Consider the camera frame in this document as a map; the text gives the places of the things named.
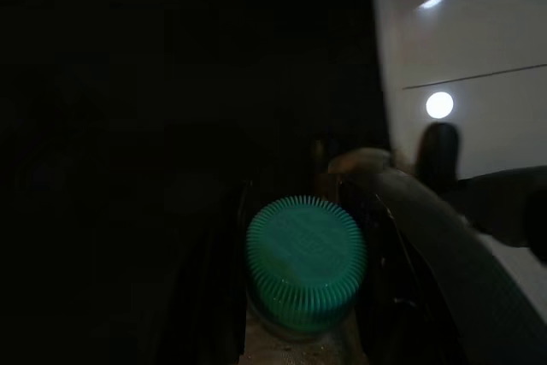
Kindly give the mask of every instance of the white panel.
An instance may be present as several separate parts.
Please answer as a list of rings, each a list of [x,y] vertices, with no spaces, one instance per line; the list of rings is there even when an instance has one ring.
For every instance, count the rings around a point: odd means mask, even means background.
[[[407,140],[401,149],[412,160],[421,134],[434,121],[426,101],[436,91],[454,99],[452,113],[442,121],[460,130],[461,178],[547,165],[547,68],[402,92]]]
[[[389,1],[403,85],[547,63],[547,0],[443,0],[431,9],[418,8],[424,0]]]

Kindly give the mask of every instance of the green bottle cap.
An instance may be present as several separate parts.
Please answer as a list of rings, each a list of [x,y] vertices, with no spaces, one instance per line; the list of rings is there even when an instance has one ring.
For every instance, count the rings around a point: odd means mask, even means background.
[[[282,198],[262,209],[250,223],[246,257],[255,310],[305,334],[323,333],[347,316],[367,268],[355,221],[316,197]]]

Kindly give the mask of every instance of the dark background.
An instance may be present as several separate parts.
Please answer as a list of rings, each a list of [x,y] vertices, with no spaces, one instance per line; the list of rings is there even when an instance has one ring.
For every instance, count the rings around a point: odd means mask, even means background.
[[[3,324],[19,355],[151,360],[179,267],[226,223],[234,186],[309,192],[317,138],[389,149],[372,0],[0,14]]]

